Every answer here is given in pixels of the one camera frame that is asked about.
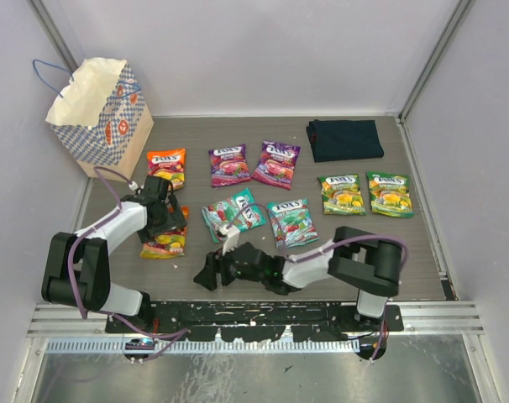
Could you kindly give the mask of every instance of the checkered paper bag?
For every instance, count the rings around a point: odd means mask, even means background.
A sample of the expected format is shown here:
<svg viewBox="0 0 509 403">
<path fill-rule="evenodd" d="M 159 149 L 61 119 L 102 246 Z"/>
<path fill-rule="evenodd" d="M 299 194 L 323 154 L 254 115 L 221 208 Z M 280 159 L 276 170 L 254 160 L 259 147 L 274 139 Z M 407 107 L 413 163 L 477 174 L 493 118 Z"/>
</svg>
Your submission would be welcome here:
<svg viewBox="0 0 509 403">
<path fill-rule="evenodd" d="M 154 124 L 128 62 L 103 58 L 83 61 L 45 120 L 92 177 L 96 165 L 130 177 Z"/>
</svg>

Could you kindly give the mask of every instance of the blue bag handle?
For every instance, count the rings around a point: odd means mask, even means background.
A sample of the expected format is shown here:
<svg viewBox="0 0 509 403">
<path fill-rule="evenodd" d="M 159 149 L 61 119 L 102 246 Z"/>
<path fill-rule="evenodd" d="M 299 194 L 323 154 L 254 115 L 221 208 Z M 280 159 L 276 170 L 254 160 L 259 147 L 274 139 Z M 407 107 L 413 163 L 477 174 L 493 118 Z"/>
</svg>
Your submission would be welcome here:
<svg viewBox="0 0 509 403">
<path fill-rule="evenodd" d="M 40 60 L 40 59 L 34 59 L 33 60 L 33 68 L 34 68 L 34 72 L 36 73 L 36 75 L 38 76 L 38 78 L 46 85 L 48 86 L 49 88 L 51 88 L 54 92 L 56 92 L 57 94 L 60 95 L 61 98 L 64 98 L 62 96 L 62 94 L 60 93 L 59 90 L 57 90 L 56 88 L 54 88 L 53 86 L 51 86 L 47 81 L 45 81 L 42 76 L 39 74 L 38 72 L 38 67 L 36 67 L 36 63 L 41 63 L 43 65 L 48 65 L 49 67 L 54 67 L 56 69 L 59 69 L 59 70 L 64 70 L 66 73 L 68 73 L 71 77 L 71 79 L 73 80 L 73 75 L 71 74 L 71 71 L 65 69 L 64 67 L 60 67 L 59 65 L 52 65 L 51 63 L 48 63 L 47 61 L 43 61 L 43 60 Z"/>
<path fill-rule="evenodd" d="M 125 86 L 132 86 L 133 88 L 135 88 L 135 91 L 128 92 L 127 94 L 124 94 L 121 97 L 112 96 L 111 98 L 113 98 L 113 99 L 122 99 L 125 97 L 129 97 L 130 95 L 135 94 L 136 92 L 140 91 L 140 86 L 138 86 L 137 84 L 134 84 L 133 82 L 118 81 L 118 83 L 124 84 Z"/>
</svg>

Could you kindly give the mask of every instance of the fox's candy packet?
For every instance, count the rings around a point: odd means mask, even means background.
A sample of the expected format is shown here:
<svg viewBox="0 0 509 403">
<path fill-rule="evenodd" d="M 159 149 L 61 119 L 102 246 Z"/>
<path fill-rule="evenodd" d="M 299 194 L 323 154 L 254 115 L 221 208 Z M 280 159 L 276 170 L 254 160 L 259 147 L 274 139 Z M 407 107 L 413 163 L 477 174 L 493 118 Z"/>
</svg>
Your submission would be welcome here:
<svg viewBox="0 0 509 403">
<path fill-rule="evenodd" d="M 217 236 L 217 230 L 225 223 L 233 223 L 241 232 L 265 224 L 265 219 L 257 206 L 246 207 L 254 202 L 253 195 L 249 189 L 245 188 L 228 199 L 203 207 L 202 216 L 210 228 L 213 242 L 221 242 Z"/>
<path fill-rule="evenodd" d="M 148 175 L 159 176 L 171 181 L 175 190 L 184 186 L 186 149 L 150 151 L 146 157 L 148 158 Z"/>
<path fill-rule="evenodd" d="M 212 187 L 249 182 L 251 176 L 245 161 L 245 144 L 225 149 L 210 149 Z"/>
<path fill-rule="evenodd" d="M 189 218 L 189 207 L 182 207 L 186 220 Z M 186 247 L 187 227 L 182 230 L 169 231 L 154 237 L 153 241 L 143 243 L 141 258 L 145 259 L 169 259 L 184 255 Z"/>
<path fill-rule="evenodd" d="M 391 217 L 412 217 L 409 176 L 367 172 L 372 212 Z"/>
<path fill-rule="evenodd" d="M 298 145 L 264 140 L 260 161 L 251 177 L 258 182 L 290 190 L 300 150 Z"/>
<path fill-rule="evenodd" d="M 283 242 L 283 234 L 277 221 L 281 224 L 284 232 L 284 242 L 287 248 L 302 246 L 318 239 L 311 214 L 308 212 L 307 199 L 270 203 L 268 208 L 271 211 L 270 220 L 277 248 L 280 248 Z"/>
<path fill-rule="evenodd" d="M 364 215 L 359 175 L 320 176 L 324 214 Z"/>
</svg>

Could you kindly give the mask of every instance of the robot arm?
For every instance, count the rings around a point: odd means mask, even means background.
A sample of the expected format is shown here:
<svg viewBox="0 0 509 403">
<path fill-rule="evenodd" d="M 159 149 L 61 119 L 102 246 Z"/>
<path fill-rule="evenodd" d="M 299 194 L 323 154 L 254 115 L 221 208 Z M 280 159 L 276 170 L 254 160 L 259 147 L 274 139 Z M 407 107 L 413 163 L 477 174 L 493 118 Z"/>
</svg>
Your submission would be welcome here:
<svg viewBox="0 0 509 403">
<path fill-rule="evenodd" d="M 337 228 L 334 239 L 304 254 L 268 256 L 244 243 L 238 247 L 238 234 L 231 242 L 230 229 L 222 228 L 226 238 L 217 252 L 207 254 L 204 269 L 194 278 L 199 285 L 215 290 L 217 274 L 222 285 L 235 279 L 262 283 L 267 290 L 279 295 L 300 290 L 312 282 L 335 277 L 359 288 L 357 311 L 360 317 L 380 318 L 387 297 L 396 296 L 399 289 L 401 247 L 395 243 L 367 240 L 333 247 L 346 239 L 373 235 L 358 229 Z M 365 262 L 357 256 L 366 250 Z"/>
<path fill-rule="evenodd" d="M 88 311 L 147 317 L 151 309 L 148 308 L 150 296 L 111 283 L 109 255 L 135 232 L 144 243 L 159 233 L 185 226 L 172 184 L 163 178 L 148 176 L 142 189 L 122 199 L 121 208 L 116 207 L 87 228 L 75 233 L 57 233 L 52 238 L 42 297 L 52 303 L 76 306 L 68 275 L 68 255 L 74 242 L 93 229 L 76 247 L 72 262 L 81 262 L 81 270 L 75 271 L 75 276 L 83 306 Z"/>
</svg>

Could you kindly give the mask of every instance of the folded dark cloth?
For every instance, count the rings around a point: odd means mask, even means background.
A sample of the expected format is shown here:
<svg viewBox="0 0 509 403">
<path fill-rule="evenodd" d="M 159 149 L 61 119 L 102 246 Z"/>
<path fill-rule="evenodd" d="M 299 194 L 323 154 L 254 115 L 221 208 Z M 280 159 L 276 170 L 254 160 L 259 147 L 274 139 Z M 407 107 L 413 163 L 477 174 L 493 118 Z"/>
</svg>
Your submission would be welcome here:
<svg viewBox="0 0 509 403">
<path fill-rule="evenodd" d="M 307 136 L 314 162 L 383 157 L 373 120 L 312 120 Z"/>
</svg>

